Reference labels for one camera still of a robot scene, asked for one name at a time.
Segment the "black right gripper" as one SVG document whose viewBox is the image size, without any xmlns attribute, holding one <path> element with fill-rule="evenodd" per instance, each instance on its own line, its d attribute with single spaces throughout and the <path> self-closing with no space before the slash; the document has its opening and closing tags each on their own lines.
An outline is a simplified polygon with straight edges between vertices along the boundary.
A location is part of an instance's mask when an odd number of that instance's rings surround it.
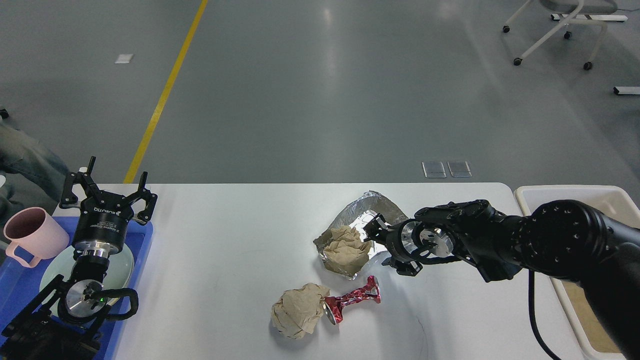
<svg viewBox="0 0 640 360">
<path fill-rule="evenodd" d="M 377 213 L 363 227 L 363 242 L 385 245 L 390 256 L 382 262 L 382 266 L 395 269 L 400 276 L 414 277 L 423 269 L 416 256 L 412 255 L 418 249 L 414 241 L 414 230 L 418 225 L 415 219 L 391 225 L 382 213 Z"/>
</svg>

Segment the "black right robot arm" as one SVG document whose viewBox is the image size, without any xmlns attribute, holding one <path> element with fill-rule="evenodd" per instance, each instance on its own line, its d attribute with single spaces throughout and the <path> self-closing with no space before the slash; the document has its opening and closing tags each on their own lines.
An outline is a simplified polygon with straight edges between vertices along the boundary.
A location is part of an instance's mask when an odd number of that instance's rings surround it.
<svg viewBox="0 0 640 360">
<path fill-rule="evenodd" d="M 450 202 L 388 224 L 375 214 L 366 240 L 386 248 L 383 264 L 416 276 L 423 265 L 464 261 L 486 282 L 512 280 L 528 269 L 528 316 L 539 346 L 535 273 L 577 284 L 610 339 L 629 360 L 639 358 L 639 230 L 572 199 L 540 205 L 531 215 L 506 215 L 489 201 Z"/>
</svg>

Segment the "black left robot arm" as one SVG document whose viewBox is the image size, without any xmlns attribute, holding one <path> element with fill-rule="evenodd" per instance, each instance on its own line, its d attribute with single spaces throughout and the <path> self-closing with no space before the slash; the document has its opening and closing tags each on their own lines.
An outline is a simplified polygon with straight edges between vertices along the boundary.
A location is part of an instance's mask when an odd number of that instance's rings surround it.
<svg viewBox="0 0 640 360">
<path fill-rule="evenodd" d="M 131 259 L 126 281 L 108 284 L 109 271 L 122 266 L 131 223 L 150 223 L 158 196 L 146 187 L 144 171 L 131 194 L 100 189 L 92 178 L 96 158 L 85 170 L 70 172 L 62 186 L 61 209 L 77 208 L 77 226 L 69 235 L 44 209 L 19 211 L 7 221 L 6 255 L 33 269 L 42 260 L 72 260 L 68 275 L 57 273 L 1 331 L 4 360 L 93 360 L 101 350 L 105 322 L 130 319 L 139 296 L 130 287 L 136 267 Z"/>
</svg>

